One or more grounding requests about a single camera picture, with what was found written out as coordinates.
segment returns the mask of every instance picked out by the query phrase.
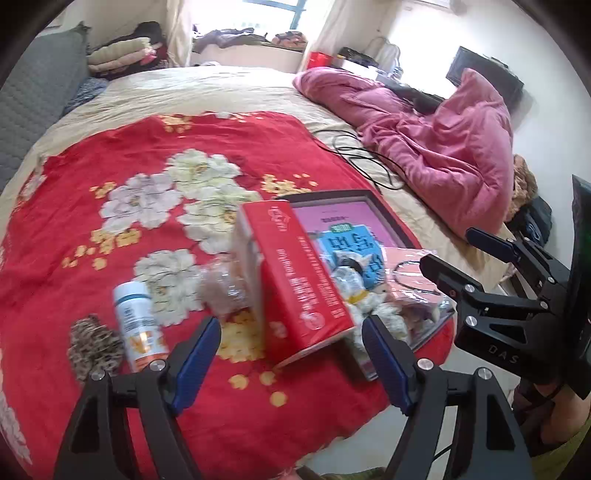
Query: pink comforter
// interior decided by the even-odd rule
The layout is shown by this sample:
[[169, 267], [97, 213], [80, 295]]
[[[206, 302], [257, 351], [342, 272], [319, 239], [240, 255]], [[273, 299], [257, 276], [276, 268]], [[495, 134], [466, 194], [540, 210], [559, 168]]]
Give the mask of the pink comforter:
[[294, 86], [358, 129], [363, 144], [394, 160], [414, 192], [459, 236], [497, 233], [513, 191], [512, 130], [503, 98], [479, 73], [433, 115], [418, 116], [382, 84], [316, 68]]

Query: window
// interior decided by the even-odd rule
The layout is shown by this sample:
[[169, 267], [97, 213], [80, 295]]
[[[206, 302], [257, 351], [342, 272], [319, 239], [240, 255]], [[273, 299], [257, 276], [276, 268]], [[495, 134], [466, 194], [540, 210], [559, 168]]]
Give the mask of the window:
[[194, 0], [193, 17], [199, 33], [223, 28], [252, 27], [259, 35], [296, 30], [307, 0]]

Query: window curtain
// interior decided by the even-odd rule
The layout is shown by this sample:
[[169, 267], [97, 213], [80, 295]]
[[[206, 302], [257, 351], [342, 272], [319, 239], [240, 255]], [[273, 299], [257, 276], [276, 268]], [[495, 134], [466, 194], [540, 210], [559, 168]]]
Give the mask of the window curtain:
[[347, 25], [355, 22], [354, 6], [358, 0], [333, 0], [326, 11], [320, 31], [308, 38], [308, 46], [300, 64], [300, 71], [305, 70], [313, 51], [320, 51], [334, 56], [342, 47], [343, 34]]
[[188, 67], [193, 49], [191, 0], [167, 0], [166, 9], [168, 61], [173, 67]]

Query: das logo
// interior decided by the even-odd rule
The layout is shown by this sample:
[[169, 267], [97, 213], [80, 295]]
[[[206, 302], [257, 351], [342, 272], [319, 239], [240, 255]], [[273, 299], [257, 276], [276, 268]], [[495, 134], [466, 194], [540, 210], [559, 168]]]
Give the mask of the das logo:
[[510, 364], [516, 364], [519, 361], [518, 355], [508, 356], [506, 351], [500, 350], [496, 345], [491, 345], [488, 348], [488, 352], [497, 356], [498, 358], [503, 359], [506, 362], [509, 362]]

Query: clothing pile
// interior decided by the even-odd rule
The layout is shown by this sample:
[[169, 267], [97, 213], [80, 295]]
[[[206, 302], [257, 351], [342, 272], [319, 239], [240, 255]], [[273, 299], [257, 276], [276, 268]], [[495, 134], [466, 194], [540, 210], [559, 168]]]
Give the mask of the clothing pile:
[[145, 22], [131, 35], [116, 38], [88, 56], [95, 77], [114, 80], [133, 73], [165, 67], [167, 49], [158, 22]]
[[277, 47], [304, 51], [308, 45], [308, 39], [306, 39], [306, 36], [302, 32], [289, 30], [289, 32], [278, 33], [275, 35], [275, 38], [271, 40], [271, 43]]
[[202, 53], [208, 45], [217, 45], [220, 48], [233, 47], [234, 45], [271, 45], [267, 36], [255, 35], [252, 27], [236, 30], [225, 28], [223, 30], [212, 30], [211, 32], [197, 37], [193, 41], [193, 51]]
[[505, 223], [516, 236], [526, 236], [539, 246], [548, 243], [552, 208], [538, 196], [538, 184], [525, 159], [515, 156], [515, 186]]

